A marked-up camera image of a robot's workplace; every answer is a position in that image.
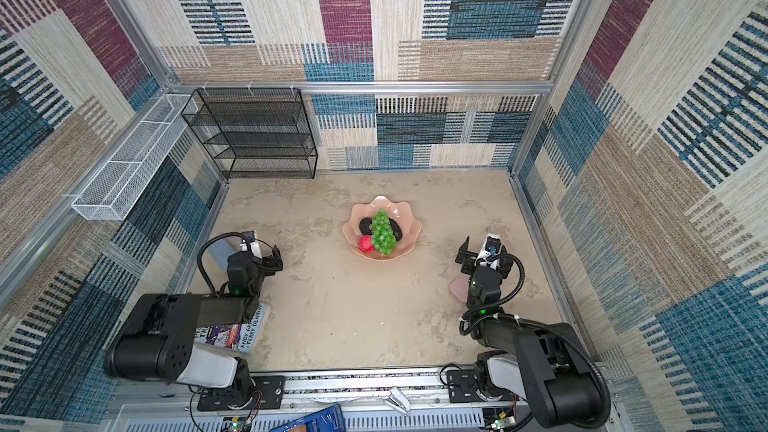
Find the green grape bunch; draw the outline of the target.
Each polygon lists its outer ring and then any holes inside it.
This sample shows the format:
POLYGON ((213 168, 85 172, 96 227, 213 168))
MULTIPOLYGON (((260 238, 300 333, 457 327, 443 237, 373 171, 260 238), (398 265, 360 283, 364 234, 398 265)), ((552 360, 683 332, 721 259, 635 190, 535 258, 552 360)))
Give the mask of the green grape bunch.
POLYGON ((385 209, 380 209, 372 219, 371 243, 383 256, 389 256, 395 250, 397 241, 385 209))

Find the red apple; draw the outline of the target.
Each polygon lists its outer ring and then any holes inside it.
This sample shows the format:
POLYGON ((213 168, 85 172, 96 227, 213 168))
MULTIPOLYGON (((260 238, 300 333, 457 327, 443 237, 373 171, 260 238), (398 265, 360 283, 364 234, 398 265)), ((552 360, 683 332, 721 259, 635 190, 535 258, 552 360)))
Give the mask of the red apple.
POLYGON ((359 249, 363 253, 369 253, 375 250, 375 245, 371 235, 364 235, 360 238, 359 249))

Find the dark avocado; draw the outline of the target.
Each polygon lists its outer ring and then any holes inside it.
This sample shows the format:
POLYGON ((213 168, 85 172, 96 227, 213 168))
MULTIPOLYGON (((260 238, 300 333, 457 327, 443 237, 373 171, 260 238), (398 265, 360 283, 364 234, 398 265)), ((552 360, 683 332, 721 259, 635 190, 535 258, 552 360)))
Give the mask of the dark avocado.
POLYGON ((389 219, 390 228, 396 241, 400 241, 403 238, 403 232, 398 223, 394 219, 389 219))
POLYGON ((364 236, 371 236, 373 234, 373 220, 371 217, 364 217, 359 222, 359 230, 364 236))

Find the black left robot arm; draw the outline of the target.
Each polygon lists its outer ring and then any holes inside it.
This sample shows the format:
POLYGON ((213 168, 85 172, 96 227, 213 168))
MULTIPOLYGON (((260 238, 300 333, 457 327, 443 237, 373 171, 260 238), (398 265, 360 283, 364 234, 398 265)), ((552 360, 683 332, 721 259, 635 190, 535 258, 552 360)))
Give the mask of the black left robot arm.
POLYGON ((201 412, 246 411, 256 414, 282 404, 285 379, 256 377, 240 344, 253 344, 245 330, 260 317, 266 278, 283 268, 282 254, 252 231, 237 232, 238 251, 226 263, 227 279, 215 287, 205 270, 206 294, 144 294, 107 348, 107 376, 189 387, 201 412))

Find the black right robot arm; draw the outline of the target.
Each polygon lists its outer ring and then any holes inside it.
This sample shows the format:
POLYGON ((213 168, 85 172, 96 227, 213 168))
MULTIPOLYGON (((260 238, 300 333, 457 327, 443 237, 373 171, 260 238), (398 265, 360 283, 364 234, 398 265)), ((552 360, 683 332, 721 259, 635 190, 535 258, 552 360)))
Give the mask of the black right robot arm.
POLYGON ((604 426, 611 414, 608 382, 574 328, 503 309, 524 285, 522 261, 494 234, 485 237, 477 252, 462 243, 455 261, 468 277, 459 333, 486 350, 470 368, 447 364, 440 369, 438 378, 450 401, 511 402, 509 411, 487 413, 488 431, 520 431, 531 422, 544 429, 604 426))

